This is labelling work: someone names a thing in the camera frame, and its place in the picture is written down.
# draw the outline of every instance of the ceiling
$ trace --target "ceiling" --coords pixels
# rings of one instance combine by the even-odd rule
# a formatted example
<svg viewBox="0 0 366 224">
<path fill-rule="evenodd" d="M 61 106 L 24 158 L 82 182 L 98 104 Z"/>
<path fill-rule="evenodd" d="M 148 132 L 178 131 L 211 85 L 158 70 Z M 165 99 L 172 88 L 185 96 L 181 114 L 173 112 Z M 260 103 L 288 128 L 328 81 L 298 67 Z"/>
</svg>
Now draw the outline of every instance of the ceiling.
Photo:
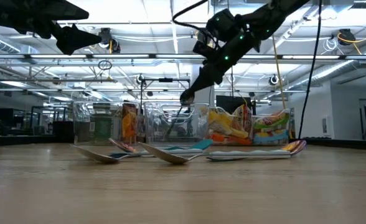
<svg viewBox="0 0 366 224">
<path fill-rule="evenodd" d="M 89 19 L 82 21 L 59 21 L 62 26 L 70 26 L 76 23 L 79 29 L 92 33 L 97 33 L 101 28 L 109 27 L 112 30 L 114 38 L 116 38 L 121 46 L 122 54 L 191 54 L 195 44 L 195 37 L 191 35 L 196 30 L 175 26 L 171 24 L 172 15 L 180 10 L 196 3 L 198 0 L 70 0 L 71 3 L 83 8 L 90 13 Z M 231 12 L 233 14 L 246 14 L 253 12 L 261 4 L 245 4 L 245 1 L 231 1 Z M 203 4 L 192 11 L 180 16 L 177 20 L 190 22 L 199 27 L 205 27 L 207 20 L 212 15 L 226 8 L 226 1 L 219 1 L 219 5 L 215 7 L 211 4 Z M 310 17 L 310 21 L 301 21 L 305 13 L 314 11 L 314 7 L 306 5 L 296 11 L 285 20 L 284 24 L 274 33 L 278 43 L 277 52 L 279 55 L 311 55 L 314 51 L 315 36 L 317 33 L 317 18 Z M 366 46 L 366 9 L 346 9 L 339 13 L 331 13 L 324 10 L 322 14 L 322 29 L 321 41 L 317 54 L 321 55 L 350 55 L 358 54 L 354 46 L 335 45 L 334 40 L 327 40 L 331 35 L 336 35 L 339 29 L 350 29 L 355 34 L 358 40 L 365 39 L 357 45 L 360 49 Z M 294 28 L 292 34 L 286 32 Z M 29 45 L 38 50 L 40 54 L 61 54 L 56 47 L 56 40 L 44 40 L 41 38 L 33 38 L 32 35 L 20 35 L 13 29 L 0 27 L 0 37 L 11 45 Z M 76 54 L 107 54 L 106 50 L 97 46 L 91 46 L 80 49 Z M 271 55 L 273 52 L 273 41 L 268 39 L 262 42 L 260 53 L 254 50 L 249 51 L 249 54 Z M 51 60 L 39 60 L 43 64 L 52 62 Z M 198 73 L 198 60 L 175 60 L 175 61 L 158 61 L 157 65 L 151 66 L 149 60 L 136 60 L 135 66 L 129 65 L 129 60 L 125 60 L 127 65 L 114 65 L 109 71 L 102 74 L 101 78 L 107 79 L 110 76 L 117 83 L 100 83 L 100 82 L 85 82 L 87 88 L 106 89 L 106 88 L 137 88 L 136 78 L 139 74 L 146 78 L 190 78 Z M 5 60 L 0 60 L 0 66 L 7 66 L 10 63 Z M 80 66 L 63 67 L 53 66 L 44 67 L 34 65 L 31 73 L 38 73 L 35 78 L 53 78 L 60 77 L 63 79 L 93 79 L 101 73 L 94 64 L 89 64 L 86 61 L 80 60 Z M 325 62 L 316 62 L 316 68 L 326 64 Z M 19 74 L 29 74 L 29 67 L 9 67 Z M 279 65 L 281 76 L 285 85 L 294 82 L 299 77 L 309 73 L 311 69 L 310 62 L 306 63 L 289 63 L 284 62 Z M 270 86 L 268 79 L 273 74 L 277 73 L 276 65 L 273 62 L 264 62 L 259 60 L 255 63 L 238 63 L 233 67 L 234 84 L 237 89 L 258 89 L 269 90 L 274 89 Z M 229 90 L 231 78 L 226 75 L 223 83 L 217 88 L 221 90 Z M 47 84 L 49 88 L 70 88 L 65 86 L 66 83 L 54 86 L 51 83 Z M 151 88 L 182 88 L 182 84 L 174 83 L 158 83 L 154 82 Z M 119 99 L 133 100 L 133 95 L 130 93 L 111 93 L 104 92 L 105 96 L 118 97 Z M 179 93 L 154 93 L 151 98 L 170 98 L 178 99 Z"/>
</svg>

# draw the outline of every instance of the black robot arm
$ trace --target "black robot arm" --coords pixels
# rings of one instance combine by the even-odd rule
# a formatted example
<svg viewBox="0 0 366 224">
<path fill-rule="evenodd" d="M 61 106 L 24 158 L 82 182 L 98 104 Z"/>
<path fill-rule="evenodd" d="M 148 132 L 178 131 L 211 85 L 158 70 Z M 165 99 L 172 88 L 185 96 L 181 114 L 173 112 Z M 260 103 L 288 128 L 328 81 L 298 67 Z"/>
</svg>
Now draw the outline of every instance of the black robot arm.
<svg viewBox="0 0 366 224">
<path fill-rule="evenodd" d="M 249 50 L 260 51 L 262 40 L 276 32 L 285 19 L 305 5 L 309 0 L 273 0 L 256 11 L 233 16 L 228 9 L 216 13 L 207 22 L 207 32 L 217 40 L 225 42 L 219 49 L 207 45 L 204 37 L 194 46 L 195 53 L 203 55 L 204 67 L 193 85 L 183 92 L 182 105 L 193 102 L 195 92 L 220 84 L 225 72 L 235 65 Z"/>
</svg>

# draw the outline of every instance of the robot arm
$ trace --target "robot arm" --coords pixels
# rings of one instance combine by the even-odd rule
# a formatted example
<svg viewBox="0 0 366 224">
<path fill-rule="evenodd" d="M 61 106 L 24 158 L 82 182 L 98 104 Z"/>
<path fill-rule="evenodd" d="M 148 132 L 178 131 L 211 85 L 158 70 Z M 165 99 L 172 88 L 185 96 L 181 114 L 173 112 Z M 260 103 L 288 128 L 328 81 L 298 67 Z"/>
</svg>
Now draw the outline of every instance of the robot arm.
<svg viewBox="0 0 366 224">
<path fill-rule="evenodd" d="M 276 32 L 285 19 L 309 0 L 272 0 L 256 11 L 245 14 L 231 14 L 228 9 L 216 13 L 208 20 L 206 29 L 217 40 L 225 42 L 219 49 L 207 45 L 207 39 L 197 41 L 193 51 L 203 55 L 204 67 L 193 85 L 183 92 L 181 104 L 192 103 L 195 92 L 220 84 L 225 72 L 235 65 L 249 50 L 260 51 L 262 40 Z"/>
</svg>

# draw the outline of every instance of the wooden table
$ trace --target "wooden table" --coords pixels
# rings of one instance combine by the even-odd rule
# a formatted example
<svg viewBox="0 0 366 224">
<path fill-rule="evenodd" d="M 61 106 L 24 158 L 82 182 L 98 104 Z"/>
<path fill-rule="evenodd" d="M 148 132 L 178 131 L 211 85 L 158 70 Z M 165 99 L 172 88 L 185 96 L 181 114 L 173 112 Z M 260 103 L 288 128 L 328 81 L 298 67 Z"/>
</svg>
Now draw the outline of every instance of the wooden table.
<svg viewBox="0 0 366 224">
<path fill-rule="evenodd" d="M 2 223 L 366 224 L 366 151 L 171 166 L 101 165 L 67 144 L 0 147 Z"/>
</svg>

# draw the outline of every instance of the table surface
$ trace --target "table surface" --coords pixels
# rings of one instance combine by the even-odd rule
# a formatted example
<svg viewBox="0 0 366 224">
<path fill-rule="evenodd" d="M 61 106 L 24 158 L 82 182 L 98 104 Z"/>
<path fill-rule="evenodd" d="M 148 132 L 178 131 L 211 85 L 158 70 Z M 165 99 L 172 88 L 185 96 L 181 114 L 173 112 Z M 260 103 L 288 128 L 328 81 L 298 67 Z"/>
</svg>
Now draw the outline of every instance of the table surface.
<svg viewBox="0 0 366 224">
<path fill-rule="evenodd" d="M 0 147 L 2 223 L 366 223 L 366 151 L 172 166 L 98 164 L 68 144 Z"/>
</svg>

